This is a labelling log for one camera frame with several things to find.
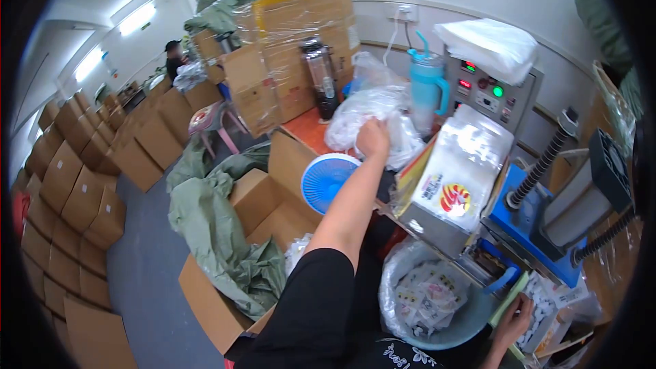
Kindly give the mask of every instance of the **gray floor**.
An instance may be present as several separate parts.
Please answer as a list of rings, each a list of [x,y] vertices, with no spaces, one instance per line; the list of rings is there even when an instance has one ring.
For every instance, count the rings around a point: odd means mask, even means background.
[[[240,151],[266,139],[230,133]],[[215,163],[230,155],[218,141],[215,151]],[[170,170],[145,194],[127,177],[119,177],[117,192],[127,215],[123,237],[107,254],[111,304],[123,317],[140,369],[221,369],[223,357],[196,321],[178,283],[189,250],[168,224],[165,178]]]

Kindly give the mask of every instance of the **black cap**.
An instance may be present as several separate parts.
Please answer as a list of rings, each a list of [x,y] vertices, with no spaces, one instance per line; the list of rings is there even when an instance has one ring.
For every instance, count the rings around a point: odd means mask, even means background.
[[[165,52],[170,52],[171,50],[174,50],[178,45],[180,44],[180,40],[171,40],[166,44],[166,48],[164,49]]]

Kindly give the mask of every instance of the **power outlet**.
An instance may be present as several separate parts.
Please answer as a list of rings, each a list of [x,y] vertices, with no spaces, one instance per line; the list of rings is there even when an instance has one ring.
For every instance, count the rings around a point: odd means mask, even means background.
[[[389,19],[416,22],[419,21],[419,9],[416,4],[385,2],[385,16]]]

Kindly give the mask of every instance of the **fluorescent light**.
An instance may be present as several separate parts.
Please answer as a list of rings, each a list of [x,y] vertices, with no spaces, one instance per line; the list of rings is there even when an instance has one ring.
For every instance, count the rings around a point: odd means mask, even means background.
[[[91,50],[78,65],[78,68],[76,69],[76,80],[78,82],[84,80],[86,76],[88,76],[88,74],[91,72],[91,70],[93,70],[94,67],[100,63],[102,59],[103,51],[99,47]]]
[[[155,5],[153,3],[147,3],[138,8],[134,13],[129,15],[125,20],[119,25],[119,30],[121,35],[127,36],[130,33],[134,32],[136,29],[139,29],[145,25],[152,17],[155,15]]]

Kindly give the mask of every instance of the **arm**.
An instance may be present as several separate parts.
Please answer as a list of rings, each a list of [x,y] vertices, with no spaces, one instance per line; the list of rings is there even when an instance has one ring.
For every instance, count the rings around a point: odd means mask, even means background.
[[[342,252],[357,270],[360,246],[373,211],[378,185],[390,151],[387,127],[370,119],[357,135],[357,148],[367,159],[346,180],[307,245],[306,253],[318,248]]]

